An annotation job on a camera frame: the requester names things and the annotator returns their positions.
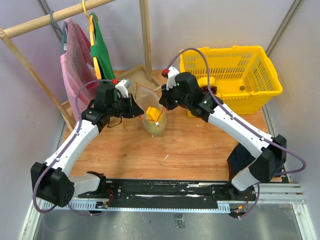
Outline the green cabbage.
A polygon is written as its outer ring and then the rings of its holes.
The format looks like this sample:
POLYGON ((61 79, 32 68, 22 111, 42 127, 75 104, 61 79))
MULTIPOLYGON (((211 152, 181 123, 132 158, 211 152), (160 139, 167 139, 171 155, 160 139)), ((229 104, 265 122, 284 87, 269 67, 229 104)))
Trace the green cabbage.
POLYGON ((164 134, 166 122, 155 122, 150 120, 143 120, 142 124, 145 130, 154 137, 160 137, 164 134))

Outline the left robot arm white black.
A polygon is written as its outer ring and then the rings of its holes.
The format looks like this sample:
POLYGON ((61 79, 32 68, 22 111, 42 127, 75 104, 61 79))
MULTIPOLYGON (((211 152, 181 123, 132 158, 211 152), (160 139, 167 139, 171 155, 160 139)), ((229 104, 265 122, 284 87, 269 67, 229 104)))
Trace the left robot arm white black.
POLYGON ((42 199, 55 207, 65 207, 78 195, 90 192, 101 198, 107 193, 103 174, 90 171, 70 177, 70 173, 88 144, 110 126, 111 118, 132 119, 144 114, 129 93, 129 86, 129 79, 116 85, 103 80, 95 98, 78 112, 79 120, 65 142, 43 163, 34 163, 30 169, 34 203, 42 199))

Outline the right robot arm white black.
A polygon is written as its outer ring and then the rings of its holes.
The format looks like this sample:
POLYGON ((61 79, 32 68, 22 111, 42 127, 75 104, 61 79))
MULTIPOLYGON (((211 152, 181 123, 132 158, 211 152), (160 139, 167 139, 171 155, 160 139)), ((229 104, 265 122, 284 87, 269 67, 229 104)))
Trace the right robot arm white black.
POLYGON ((159 103, 168 111, 182 107, 192 115, 216 126, 236 139, 254 158, 253 162, 236 173, 226 188, 232 200, 240 199, 245 190, 256 183, 268 183, 279 173, 286 161, 286 139, 272 137, 237 114, 219 98, 204 94, 197 79, 190 72, 180 73, 177 69, 163 70, 167 78, 161 87, 159 103))

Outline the yellow bell pepper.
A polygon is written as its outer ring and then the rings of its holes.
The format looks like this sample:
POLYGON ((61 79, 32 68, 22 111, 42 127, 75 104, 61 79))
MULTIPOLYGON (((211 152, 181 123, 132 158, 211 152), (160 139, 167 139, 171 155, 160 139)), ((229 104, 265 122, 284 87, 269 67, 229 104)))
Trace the yellow bell pepper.
POLYGON ((148 120, 157 122, 161 116, 162 111, 156 107, 149 106, 145 112, 148 120))

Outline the clear zip top bag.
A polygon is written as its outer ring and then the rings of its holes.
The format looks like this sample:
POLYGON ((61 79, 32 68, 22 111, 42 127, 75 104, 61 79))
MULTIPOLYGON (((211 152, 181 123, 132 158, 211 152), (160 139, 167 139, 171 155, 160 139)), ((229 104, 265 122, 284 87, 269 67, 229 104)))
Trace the clear zip top bag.
POLYGON ((145 130, 153 137, 161 137, 164 134, 167 118, 165 108, 159 103, 157 93, 141 84, 136 84, 135 102, 143 110, 139 117, 145 130))

